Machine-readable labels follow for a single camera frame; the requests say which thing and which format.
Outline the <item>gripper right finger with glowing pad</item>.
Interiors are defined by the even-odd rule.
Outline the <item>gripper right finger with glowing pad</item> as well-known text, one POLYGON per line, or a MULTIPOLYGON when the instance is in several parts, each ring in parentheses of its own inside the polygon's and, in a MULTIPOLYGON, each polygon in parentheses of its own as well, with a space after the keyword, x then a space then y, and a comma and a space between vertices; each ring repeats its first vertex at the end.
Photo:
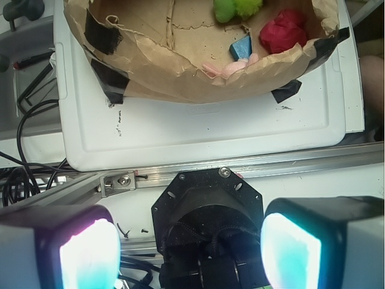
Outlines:
POLYGON ((384 288, 384 199, 274 199, 260 247, 273 288, 384 288))

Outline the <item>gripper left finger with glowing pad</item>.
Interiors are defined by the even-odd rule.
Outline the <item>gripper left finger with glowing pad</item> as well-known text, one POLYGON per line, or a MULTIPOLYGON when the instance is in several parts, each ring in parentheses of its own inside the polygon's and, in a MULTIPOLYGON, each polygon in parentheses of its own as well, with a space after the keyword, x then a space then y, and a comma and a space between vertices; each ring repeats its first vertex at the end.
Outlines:
POLYGON ((1 209, 1 288, 113 288, 120 237, 101 205, 1 209))

